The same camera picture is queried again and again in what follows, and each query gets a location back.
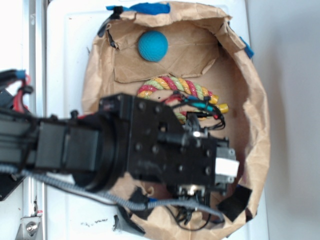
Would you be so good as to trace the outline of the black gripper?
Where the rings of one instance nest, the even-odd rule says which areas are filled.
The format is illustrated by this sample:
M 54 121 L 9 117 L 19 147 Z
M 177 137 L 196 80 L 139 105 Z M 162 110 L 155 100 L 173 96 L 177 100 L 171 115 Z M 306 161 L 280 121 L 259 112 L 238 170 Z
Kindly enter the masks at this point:
M 190 117 L 182 125 L 161 102 L 132 97 L 127 171 L 134 179 L 166 184 L 178 195 L 191 185 L 227 192 L 240 162 L 228 140 L 211 136 Z

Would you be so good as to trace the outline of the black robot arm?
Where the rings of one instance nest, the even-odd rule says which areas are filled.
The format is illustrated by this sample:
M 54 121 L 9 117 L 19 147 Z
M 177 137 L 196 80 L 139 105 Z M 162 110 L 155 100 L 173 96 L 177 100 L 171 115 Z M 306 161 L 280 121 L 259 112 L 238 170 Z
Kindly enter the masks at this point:
M 128 94 L 100 100 L 97 112 L 69 119 L 0 111 L 0 161 L 19 171 L 71 174 L 90 192 L 112 188 L 125 173 L 167 185 L 174 195 L 221 194 L 238 175 L 227 139 L 210 135 L 198 118 L 220 111 L 207 101 L 183 99 L 200 109 L 181 124 L 163 102 Z

